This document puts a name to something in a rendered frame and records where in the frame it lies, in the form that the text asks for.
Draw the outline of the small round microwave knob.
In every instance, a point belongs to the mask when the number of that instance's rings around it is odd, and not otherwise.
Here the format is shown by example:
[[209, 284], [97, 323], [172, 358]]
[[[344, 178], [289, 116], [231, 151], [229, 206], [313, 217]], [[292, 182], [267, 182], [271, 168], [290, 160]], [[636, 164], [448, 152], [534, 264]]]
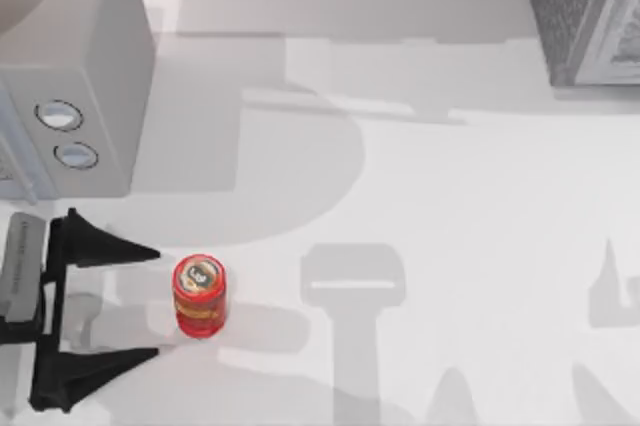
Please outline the small round microwave knob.
[[82, 142], [58, 145], [54, 148], [53, 154], [59, 163], [75, 170], [91, 169], [99, 161], [98, 153]]

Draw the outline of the red can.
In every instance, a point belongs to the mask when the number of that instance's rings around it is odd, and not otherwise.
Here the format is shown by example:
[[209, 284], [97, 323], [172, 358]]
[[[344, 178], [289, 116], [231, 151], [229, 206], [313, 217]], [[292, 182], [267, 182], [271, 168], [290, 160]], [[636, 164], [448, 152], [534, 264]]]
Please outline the red can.
[[180, 330], [205, 339], [222, 329], [227, 317], [227, 276], [223, 264], [207, 254], [181, 259], [172, 273], [175, 316]]

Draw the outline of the large round microwave knob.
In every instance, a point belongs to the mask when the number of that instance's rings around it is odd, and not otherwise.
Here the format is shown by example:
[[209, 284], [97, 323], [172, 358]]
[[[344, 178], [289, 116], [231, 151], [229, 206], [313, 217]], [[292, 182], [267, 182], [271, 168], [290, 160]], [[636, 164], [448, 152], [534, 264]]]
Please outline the large round microwave knob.
[[37, 104], [34, 113], [44, 126], [56, 131], [76, 130], [84, 121], [81, 111], [63, 100], [50, 100]]

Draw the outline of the pale grey rounded box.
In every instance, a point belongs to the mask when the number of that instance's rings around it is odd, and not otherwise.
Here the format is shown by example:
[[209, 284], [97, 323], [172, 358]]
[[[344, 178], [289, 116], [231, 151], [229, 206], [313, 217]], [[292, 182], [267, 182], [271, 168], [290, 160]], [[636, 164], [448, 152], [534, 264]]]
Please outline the pale grey rounded box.
[[40, 297], [46, 222], [17, 212], [9, 221], [0, 267], [0, 318], [8, 324], [31, 321]]

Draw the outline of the pale microwave oven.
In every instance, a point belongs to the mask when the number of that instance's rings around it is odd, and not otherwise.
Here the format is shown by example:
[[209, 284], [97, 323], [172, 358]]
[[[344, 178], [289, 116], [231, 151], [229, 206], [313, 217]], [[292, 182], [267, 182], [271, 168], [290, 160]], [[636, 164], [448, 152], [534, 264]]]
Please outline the pale microwave oven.
[[[0, 0], [0, 200], [120, 197], [132, 183], [155, 65], [143, 0]], [[44, 126], [37, 104], [63, 100], [83, 124]], [[70, 169], [56, 146], [99, 156]]]

